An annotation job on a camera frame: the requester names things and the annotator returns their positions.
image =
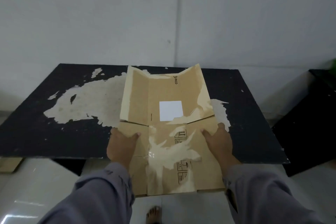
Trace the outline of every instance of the foot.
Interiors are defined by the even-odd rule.
[[[146,224],[161,224],[161,207],[154,206],[146,215]]]

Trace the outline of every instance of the cardboard box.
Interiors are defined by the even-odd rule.
[[[224,188],[200,132],[218,126],[199,65],[157,75],[129,66],[120,119],[125,135],[141,132],[129,170],[135,195]]]

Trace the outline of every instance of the black table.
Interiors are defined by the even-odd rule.
[[[96,68],[102,68],[104,75],[91,78]],[[138,68],[147,69],[151,74],[184,70],[177,67]],[[43,112],[55,105],[57,99],[48,100],[48,97],[56,91],[59,90],[60,96],[75,85],[108,79],[122,72],[127,72],[127,66],[59,64],[0,126],[0,156],[106,158],[110,127],[102,127],[96,119],[58,124]],[[202,69],[202,72],[210,98],[228,102],[225,108],[231,123],[234,155],[246,163],[288,163],[239,71]]]
[[[272,128],[291,162],[283,165],[288,176],[336,158],[336,78],[309,72],[315,78],[309,94]]]

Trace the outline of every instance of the gray shirt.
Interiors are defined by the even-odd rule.
[[[236,224],[322,223],[314,211],[300,205],[274,173],[236,165],[230,167],[223,181]],[[104,170],[80,178],[73,192],[39,223],[129,223],[133,202],[127,170],[119,163],[111,163]]]

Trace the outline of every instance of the person's right hand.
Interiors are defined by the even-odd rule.
[[[232,140],[230,134],[225,130],[223,123],[218,124],[216,133],[211,135],[205,129],[201,129],[203,136],[207,142],[208,148],[214,157],[217,159],[222,175],[226,176],[229,167],[237,164],[241,164],[232,155]]]

